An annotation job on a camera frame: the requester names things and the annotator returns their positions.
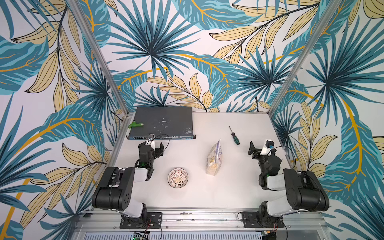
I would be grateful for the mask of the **oats bag white purple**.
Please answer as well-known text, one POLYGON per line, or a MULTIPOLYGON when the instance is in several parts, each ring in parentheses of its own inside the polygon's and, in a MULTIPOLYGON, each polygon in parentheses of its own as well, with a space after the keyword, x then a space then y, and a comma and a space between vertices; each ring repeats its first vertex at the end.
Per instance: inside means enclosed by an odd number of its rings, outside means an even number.
POLYGON ((206 174, 215 176, 221 168, 222 165, 222 155, 223 150, 221 146, 221 139, 215 143, 208 156, 207 156, 207 165, 206 165, 206 174))

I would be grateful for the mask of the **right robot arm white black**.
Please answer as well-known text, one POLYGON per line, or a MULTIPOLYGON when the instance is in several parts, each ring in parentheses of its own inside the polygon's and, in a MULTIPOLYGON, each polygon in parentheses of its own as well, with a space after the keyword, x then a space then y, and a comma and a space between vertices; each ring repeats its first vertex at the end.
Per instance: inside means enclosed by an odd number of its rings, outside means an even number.
POLYGON ((273 200, 264 201, 256 212, 242 213, 245 228, 283 227, 283 218, 300 212, 325 212, 329 209, 329 198, 314 172, 281 170, 282 159, 276 156, 275 143, 266 144, 257 149, 250 142, 248 155, 258 160, 261 173, 259 185, 263 190, 285 192, 285 195, 273 200))

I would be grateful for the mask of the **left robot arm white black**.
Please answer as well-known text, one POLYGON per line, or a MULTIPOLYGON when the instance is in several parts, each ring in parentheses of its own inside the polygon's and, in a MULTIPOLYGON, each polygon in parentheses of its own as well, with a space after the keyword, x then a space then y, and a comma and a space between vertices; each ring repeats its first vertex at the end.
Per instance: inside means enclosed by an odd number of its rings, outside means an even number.
POLYGON ((132 196, 135 183, 147 182, 154 172, 154 161, 164 155, 164 145, 158 148, 154 141, 146 141, 138 146, 139 159, 130 168, 108 167, 92 196, 92 207, 114 211, 124 221, 144 224, 149 220, 147 206, 132 196))

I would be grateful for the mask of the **patterned breakfast bowl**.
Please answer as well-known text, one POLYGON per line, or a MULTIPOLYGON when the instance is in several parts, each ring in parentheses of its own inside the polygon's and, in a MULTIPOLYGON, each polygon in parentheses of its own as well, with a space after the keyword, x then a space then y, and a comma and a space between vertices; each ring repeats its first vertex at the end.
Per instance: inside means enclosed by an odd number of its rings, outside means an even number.
POLYGON ((189 175, 183 168, 174 168, 169 172, 167 180, 172 188, 180 189, 188 183, 189 175))

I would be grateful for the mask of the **green plastic toy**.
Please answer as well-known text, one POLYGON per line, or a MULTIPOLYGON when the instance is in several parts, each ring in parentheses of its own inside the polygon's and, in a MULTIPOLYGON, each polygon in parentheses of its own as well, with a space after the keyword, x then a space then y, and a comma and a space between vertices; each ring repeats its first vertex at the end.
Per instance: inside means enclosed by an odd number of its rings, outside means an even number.
POLYGON ((139 128, 139 127, 143 127, 143 126, 144 126, 143 123, 137 123, 136 121, 132 121, 132 122, 129 124, 128 128, 129 128, 129 129, 132 129, 132 128, 139 128))

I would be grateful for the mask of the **green handled screwdriver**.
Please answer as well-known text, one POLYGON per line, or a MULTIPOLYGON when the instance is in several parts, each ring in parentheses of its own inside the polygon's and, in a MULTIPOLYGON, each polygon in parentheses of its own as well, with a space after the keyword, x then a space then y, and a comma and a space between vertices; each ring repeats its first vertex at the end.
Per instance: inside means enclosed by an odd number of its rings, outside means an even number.
POLYGON ((231 135, 233 137, 233 140, 234 142, 236 143, 236 145, 240 145, 240 140, 238 139, 238 137, 236 136, 236 134, 232 131, 231 127, 229 126, 230 130, 231 130, 231 135))

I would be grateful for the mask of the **grey network switch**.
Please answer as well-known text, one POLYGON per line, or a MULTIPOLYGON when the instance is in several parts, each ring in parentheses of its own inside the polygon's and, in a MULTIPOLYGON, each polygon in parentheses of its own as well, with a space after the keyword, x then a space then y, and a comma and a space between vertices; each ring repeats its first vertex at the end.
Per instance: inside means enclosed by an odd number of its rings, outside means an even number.
POLYGON ((156 139, 192 140, 193 110, 191 107, 138 107, 133 123, 141 127, 131 127, 128 140, 147 140, 149 135, 156 139))

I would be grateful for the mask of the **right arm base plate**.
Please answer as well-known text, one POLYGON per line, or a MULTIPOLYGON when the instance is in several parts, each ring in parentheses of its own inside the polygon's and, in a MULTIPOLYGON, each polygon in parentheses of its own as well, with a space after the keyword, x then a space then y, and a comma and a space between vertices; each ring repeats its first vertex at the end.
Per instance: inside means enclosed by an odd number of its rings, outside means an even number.
POLYGON ((259 212, 239 212, 238 220, 243 223, 245 229, 280 229, 285 227, 282 218, 260 215, 259 212))

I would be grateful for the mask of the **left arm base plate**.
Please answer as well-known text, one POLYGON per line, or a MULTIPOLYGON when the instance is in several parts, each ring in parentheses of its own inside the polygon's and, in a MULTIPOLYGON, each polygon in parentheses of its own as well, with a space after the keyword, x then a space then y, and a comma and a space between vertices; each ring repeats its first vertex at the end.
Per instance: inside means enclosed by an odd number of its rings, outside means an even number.
POLYGON ((122 216, 120 229, 140 230, 140 229, 160 229, 162 227, 163 213, 149 212, 139 218, 122 216))

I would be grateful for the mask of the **aluminium front rail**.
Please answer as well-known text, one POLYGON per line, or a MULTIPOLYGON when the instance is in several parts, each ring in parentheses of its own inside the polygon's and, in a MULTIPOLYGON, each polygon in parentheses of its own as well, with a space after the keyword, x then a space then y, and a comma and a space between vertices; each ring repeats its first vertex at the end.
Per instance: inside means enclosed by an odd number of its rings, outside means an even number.
POLYGON ((320 213, 292 214, 278 226, 246 228, 243 213, 253 209, 149 207, 150 220, 137 229, 121 215, 86 211, 72 240, 330 240, 320 213))

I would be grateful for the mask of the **left aluminium frame post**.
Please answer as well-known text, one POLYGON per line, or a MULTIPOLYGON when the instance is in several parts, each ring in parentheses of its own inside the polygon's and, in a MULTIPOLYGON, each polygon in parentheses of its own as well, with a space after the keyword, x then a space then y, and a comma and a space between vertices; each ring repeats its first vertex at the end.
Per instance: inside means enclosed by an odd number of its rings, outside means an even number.
POLYGON ((105 58, 102 54, 102 51, 97 43, 97 40, 95 38, 95 35, 94 33, 92 32, 92 28, 91 26, 88 24, 87 22, 87 18, 86 18, 86 15, 84 14, 82 8, 81 8, 81 5, 79 3, 79 1, 75 1, 75 0, 69 0, 67 1, 68 2, 68 5, 69 7, 71 8, 74 16, 75 16, 75 19, 77 20, 79 26, 80 26, 80 29, 83 31, 89 45, 90 45, 90 48, 91 50, 93 51, 94 55, 95 55, 95 58, 102 70, 102 72, 104 73, 108 83, 110 84, 111 86, 111 90, 112 92, 114 93, 116 99, 117 99, 117 102, 118 104, 120 105, 121 109, 123 110, 123 113, 126 117, 128 117, 129 115, 129 110, 127 109, 126 107, 126 103, 125 101, 123 100, 120 92, 119 92, 119 89, 116 85, 116 82, 114 80, 114 77, 108 67, 108 64, 107 62, 105 61, 105 58))

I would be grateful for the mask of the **aluminium frame post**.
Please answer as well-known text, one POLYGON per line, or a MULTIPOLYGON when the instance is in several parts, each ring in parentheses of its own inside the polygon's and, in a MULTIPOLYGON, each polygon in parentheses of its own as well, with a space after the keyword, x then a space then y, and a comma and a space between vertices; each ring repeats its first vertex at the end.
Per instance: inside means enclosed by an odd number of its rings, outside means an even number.
POLYGON ((287 76, 285 82, 281 86, 281 89, 279 93, 277 94, 276 98, 274 99, 273 104, 270 107, 270 110, 268 111, 268 115, 270 118, 273 117, 274 113, 276 112, 279 102, 283 99, 285 93, 288 91, 290 85, 292 84, 293 80, 295 79, 295 76, 297 75, 299 69, 301 68, 302 64, 306 60, 307 56, 311 53, 311 50, 314 48, 315 44, 319 40, 319 38, 322 35, 322 32, 327 27, 329 21, 331 20, 333 14, 338 9, 340 3, 342 1, 331 1, 327 8, 324 11, 324 15, 320 17, 319 23, 314 28, 313 34, 309 37, 307 43, 304 45, 304 49, 301 51, 301 54, 298 56, 297 61, 295 62, 295 65, 293 66, 292 70, 290 71, 290 74, 287 76))
POLYGON ((108 64, 107 62, 105 61, 105 58, 102 54, 102 51, 97 43, 97 40, 95 38, 95 35, 94 33, 92 32, 92 28, 91 26, 88 24, 87 22, 87 18, 86 18, 86 15, 84 14, 82 8, 81 8, 81 5, 79 3, 79 1, 75 1, 75 0, 69 0, 67 1, 68 2, 68 5, 69 7, 71 8, 74 16, 75 16, 75 19, 77 20, 79 26, 80 26, 80 29, 83 31, 89 45, 90 45, 90 48, 91 50, 93 51, 94 55, 95 55, 95 58, 102 70, 102 72, 104 73, 108 83, 110 84, 111 86, 111 90, 112 92, 114 93, 116 99, 117 99, 117 102, 118 104, 120 105, 121 109, 123 110, 123 113, 126 117, 128 117, 129 115, 129 110, 127 109, 126 107, 126 103, 125 101, 123 100, 120 92, 119 92, 119 89, 116 85, 116 82, 114 80, 114 77, 108 67, 108 64))

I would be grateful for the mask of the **right aluminium frame post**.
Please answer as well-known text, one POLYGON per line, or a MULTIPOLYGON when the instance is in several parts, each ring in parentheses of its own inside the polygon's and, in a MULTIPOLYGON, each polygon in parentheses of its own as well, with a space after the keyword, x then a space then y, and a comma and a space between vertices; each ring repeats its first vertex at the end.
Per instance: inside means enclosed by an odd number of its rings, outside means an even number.
POLYGON ((307 43, 304 45, 304 49, 301 51, 301 54, 298 56, 297 61, 295 62, 295 65, 293 66, 292 70, 290 71, 290 74, 287 76, 285 82, 281 86, 281 89, 279 93, 277 94, 276 98, 274 99, 273 104, 270 107, 270 110, 268 111, 268 115, 270 118, 273 117, 274 113, 276 112, 279 102, 283 99, 285 93, 288 91, 290 85, 292 84, 293 80, 295 79, 295 76, 297 75, 299 69, 301 68, 302 64, 306 60, 307 56, 311 53, 311 50, 314 48, 315 44, 319 40, 319 38, 322 35, 322 32, 327 27, 329 21, 331 20, 333 14, 338 9, 340 3, 342 1, 331 1, 327 8, 324 11, 324 15, 320 17, 319 23, 314 28, 313 34, 309 37, 307 43))

